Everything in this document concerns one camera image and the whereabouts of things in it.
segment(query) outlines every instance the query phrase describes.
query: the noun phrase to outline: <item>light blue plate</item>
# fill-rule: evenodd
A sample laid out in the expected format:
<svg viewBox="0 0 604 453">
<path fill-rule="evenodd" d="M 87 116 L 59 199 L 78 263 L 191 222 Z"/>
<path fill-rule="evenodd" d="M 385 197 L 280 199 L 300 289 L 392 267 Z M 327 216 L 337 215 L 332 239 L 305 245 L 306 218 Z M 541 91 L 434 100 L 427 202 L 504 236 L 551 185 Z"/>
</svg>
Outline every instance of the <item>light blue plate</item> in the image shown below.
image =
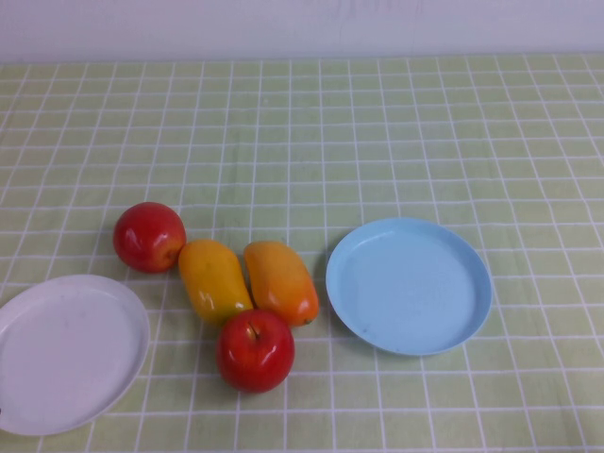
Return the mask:
<svg viewBox="0 0 604 453">
<path fill-rule="evenodd" d="M 333 309 L 367 343 L 397 354 L 462 344 L 491 308 L 489 273 L 457 234 L 431 222 L 378 220 L 346 235 L 327 264 Z"/>
</svg>

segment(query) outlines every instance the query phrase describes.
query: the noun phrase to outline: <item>orange mango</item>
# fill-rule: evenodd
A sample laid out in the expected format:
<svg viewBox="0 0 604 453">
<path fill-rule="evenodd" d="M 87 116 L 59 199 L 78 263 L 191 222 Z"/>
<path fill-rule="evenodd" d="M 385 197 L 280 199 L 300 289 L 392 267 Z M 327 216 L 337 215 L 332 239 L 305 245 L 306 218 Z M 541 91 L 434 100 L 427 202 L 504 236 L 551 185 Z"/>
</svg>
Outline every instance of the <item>orange mango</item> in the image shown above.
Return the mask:
<svg viewBox="0 0 604 453">
<path fill-rule="evenodd" d="M 243 251 L 254 302 L 292 327 L 316 318 L 319 297 L 302 259 L 285 243 L 257 241 Z"/>
<path fill-rule="evenodd" d="M 209 324 L 221 327 L 254 308 L 237 255 L 222 243 L 200 239 L 185 244 L 178 271 L 193 309 Z"/>
</svg>

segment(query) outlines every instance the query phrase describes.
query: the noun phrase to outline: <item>yellow mango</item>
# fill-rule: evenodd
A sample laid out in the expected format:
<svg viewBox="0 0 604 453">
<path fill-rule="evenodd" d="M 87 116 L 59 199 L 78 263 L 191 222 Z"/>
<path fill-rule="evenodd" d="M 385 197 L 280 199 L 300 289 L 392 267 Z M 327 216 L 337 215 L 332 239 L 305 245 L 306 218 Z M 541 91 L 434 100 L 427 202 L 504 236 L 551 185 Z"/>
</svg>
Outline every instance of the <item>yellow mango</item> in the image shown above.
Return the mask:
<svg viewBox="0 0 604 453">
<path fill-rule="evenodd" d="M 237 255 L 222 243 L 200 239 L 185 244 L 178 271 L 193 309 L 209 324 L 220 327 L 254 308 Z"/>
</svg>

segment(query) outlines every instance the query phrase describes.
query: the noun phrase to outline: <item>white plate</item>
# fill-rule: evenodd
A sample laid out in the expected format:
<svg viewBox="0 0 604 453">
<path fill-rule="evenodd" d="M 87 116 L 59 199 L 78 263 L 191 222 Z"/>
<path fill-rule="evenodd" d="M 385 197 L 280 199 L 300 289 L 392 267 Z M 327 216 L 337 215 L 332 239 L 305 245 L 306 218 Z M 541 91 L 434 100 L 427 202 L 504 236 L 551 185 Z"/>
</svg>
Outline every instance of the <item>white plate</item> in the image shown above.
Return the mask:
<svg viewBox="0 0 604 453">
<path fill-rule="evenodd" d="M 108 410 L 140 373 L 143 303 L 105 277 L 59 277 L 0 309 L 0 429 L 42 436 Z"/>
</svg>

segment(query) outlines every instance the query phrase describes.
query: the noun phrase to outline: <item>apple stem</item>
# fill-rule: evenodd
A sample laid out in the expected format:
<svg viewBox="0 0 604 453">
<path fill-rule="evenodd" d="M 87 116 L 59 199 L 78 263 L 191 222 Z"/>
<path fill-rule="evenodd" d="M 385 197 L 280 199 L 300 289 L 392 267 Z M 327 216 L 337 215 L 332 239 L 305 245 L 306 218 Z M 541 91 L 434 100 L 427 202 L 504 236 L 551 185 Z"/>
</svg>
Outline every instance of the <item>apple stem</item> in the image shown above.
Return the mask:
<svg viewBox="0 0 604 453">
<path fill-rule="evenodd" d="M 252 326 L 252 323 L 247 323 L 249 325 L 249 328 L 252 329 L 252 332 L 254 332 L 254 336 L 258 339 L 258 337 L 260 336 L 259 333 L 254 329 L 254 326 Z"/>
</svg>

